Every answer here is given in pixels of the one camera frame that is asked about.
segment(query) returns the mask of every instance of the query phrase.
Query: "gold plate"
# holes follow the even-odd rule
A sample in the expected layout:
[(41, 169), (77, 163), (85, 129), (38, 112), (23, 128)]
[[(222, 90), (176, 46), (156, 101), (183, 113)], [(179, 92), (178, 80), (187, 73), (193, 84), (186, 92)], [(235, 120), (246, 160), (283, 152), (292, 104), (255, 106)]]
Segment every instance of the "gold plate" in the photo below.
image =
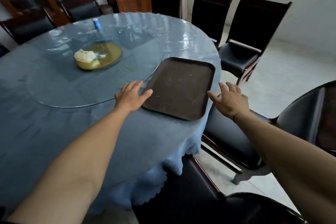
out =
[(106, 53), (106, 56), (101, 59), (95, 59), (90, 63), (85, 63), (76, 60), (77, 65), (84, 70), (93, 70), (105, 67), (107, 65), (116, 62), (121, 56), (120, 47), (116, 44), (109, 42), (103, 44), (95, 44), (85, 51), (93, 51), (95, 53)]

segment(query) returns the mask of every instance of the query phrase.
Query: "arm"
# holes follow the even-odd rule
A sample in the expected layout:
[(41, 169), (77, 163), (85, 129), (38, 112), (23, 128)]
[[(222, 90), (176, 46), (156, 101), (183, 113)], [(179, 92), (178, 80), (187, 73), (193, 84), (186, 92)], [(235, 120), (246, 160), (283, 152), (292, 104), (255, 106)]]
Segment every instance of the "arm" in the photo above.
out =
[(238, 86), (220, 83), (216, 108), (250, 139), (294, 205), (311, 224), (336, 223), (336, 158), (296, 136), (259, 120)]
[(114, 109), (50, 164), (33, 192), (8, 221), (22, 224), (80, 224), (100, 191), (125, 118), (153, 93), (138, 96), (142, 82), (124, 85)]

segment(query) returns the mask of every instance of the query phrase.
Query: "blue tablecloth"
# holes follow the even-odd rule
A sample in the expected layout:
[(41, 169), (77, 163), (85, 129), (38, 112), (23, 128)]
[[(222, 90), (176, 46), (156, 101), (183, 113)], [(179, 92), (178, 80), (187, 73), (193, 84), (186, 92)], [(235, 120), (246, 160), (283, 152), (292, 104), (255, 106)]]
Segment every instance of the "blue tablecloth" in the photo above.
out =
[[(99, 17), (99, 21), (107, 35), (115, 28), (146, 31), (155, 38), (153, 41), (160, 43), (163, 54), (159, 48), (157, 54), (163, 59), (181, 57), (212, 63), (216, 68), (212, 91), (218, 89), (221, 71), (218, 52), (211, 39), (191, 23), (151, 13), (111, 14)], [(45, 78), (53, 78), (51, 74), (56, 74), (57, 82), (51, 81), (48, 90), (35, 94), (44, 94), (46, 101), (63, 98), (68, 105), (76, 105), (71, 103), (72, 94), (75, 94), (73, 88), (69, 86), (68, 91), (62, 87), (57, 91), (53, 88), (57, 83), (62, 86), (61, 79), (66, 81), (69, 76), (65, 74), (68, 72), (66, 66), (56, 70), (50, 59), (73, 55), (83, 35), (91, 34), (93, 29), (92, 20), (69, 24), (18, 46), (0, 58), (0, 205), (8, 207), (9, 212), (31, 192), (48, 165), (72, 140), (113, 109), (114, 99), (100, 99), (94, 95), (89, 99), (92, 105), (55, 108), (42, 104), (31, 92), (32, 82), (46, 83)], [(124, 53), (133, 51), (133, 56), (138, 53), (145, 57), (148, 52), (153, 56), (153, 49), (147, 49), (148, 41), (140, 41), (132, 47), (123, 45), (122, 40), (120, 45)], [(152, 69), (154, 72), (155, 62), (151, 60), (149, 67), (146, 62), (136, 63), (143, 69), (133, 76), (138, 80), (147, 79), (142, 71), (148, 73), (148, 69)], [(115, 80), (123, 83), (130, 79), (129, 74)], [(87, 83), (86, 78), (76, 80)], [(142, 108), (128, 116), (120, 130), (102, 189), (89, 213), (99, 213), (108, 205), (131, 209), (132, 204), (149, 201), (164, 185), (164, 167), (181, 174), (181, 157), (199, 153), (210, 107), (211, 101), (206, 115), (198, 121), (179, 120)]]

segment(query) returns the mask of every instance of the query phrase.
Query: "dining chair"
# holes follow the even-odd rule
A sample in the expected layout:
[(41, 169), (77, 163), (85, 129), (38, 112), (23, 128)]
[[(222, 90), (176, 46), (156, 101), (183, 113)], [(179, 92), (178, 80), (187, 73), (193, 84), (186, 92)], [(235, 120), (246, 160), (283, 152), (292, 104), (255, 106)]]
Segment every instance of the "dining chair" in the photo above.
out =
[[(302, 95), (284, 109), (278, 117), (264, 120), (294, 136), (318, 146), (336, 156), (336, 81), (323, 84)], [(270, 170), (251, 142), (231, 119), (223, 116), (215, 106), (210, 109), (202, 142), (212, 148), (201, 148), (236, 173), (232, 182), (239, 184), (252, 176), (267, 175)]]
[(9, 50), (6, 47), (4, 47), (2, 43), (0, 43), (0, 57), (4, 56), (8, 52)]
[(226, 43), (218, 49), (222, 70), (238, 78), (236, 85), (248, 81), (291, 5), (240, 0)]
[(152, 13), (181, 18), (181, 0), (152, 0)]
[(212, 38), (216, 48), (222, 39), (231, 2), (232, 0), (194, 0), (191, 23)]
[(132, 206), (139, 224), (303, 223), (299, 214), (270, 198), (253, 193), (226, 197), (193, 155), (183, 156), (182, 163), (180, 176), (168, 171), (160, 193)]
[(103, 15), (97, 0), (63, 0), (60, 5), (71, 22)]
[(6, 21), (0, 21), (0, 25), (18, 44), (24, 44), (56, 28), (44, 8)]

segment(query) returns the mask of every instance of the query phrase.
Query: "tiled floor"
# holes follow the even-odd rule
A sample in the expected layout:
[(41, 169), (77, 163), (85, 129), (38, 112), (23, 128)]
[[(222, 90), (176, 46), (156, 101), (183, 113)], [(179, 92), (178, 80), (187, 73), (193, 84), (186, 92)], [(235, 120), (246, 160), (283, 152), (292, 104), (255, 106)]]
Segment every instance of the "tiled floor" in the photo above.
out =
[[(228, 28), (223, 33), (222, 44)], [(277, 116), (287, 105), (305, 92), (325, 82), (336, 79), (336, 53), (334, 56), (311, 51), (291, 43), (272, 40), (249, 81), (241, 89), (249, 97), (250, 108), (266, 116)], [(236, 78), (222, 71), (221, 81), (235, 82)], [(234, 185), (234, 173), (204, 151), (197, 156), (205, 171), (224, 194), (238, 191), (253, 192), (271, 197), (292, 209), (295, 206), (272, 174), (252, 177)], [(85, 223), (137, 223), (132, 212), (112, 209)]]

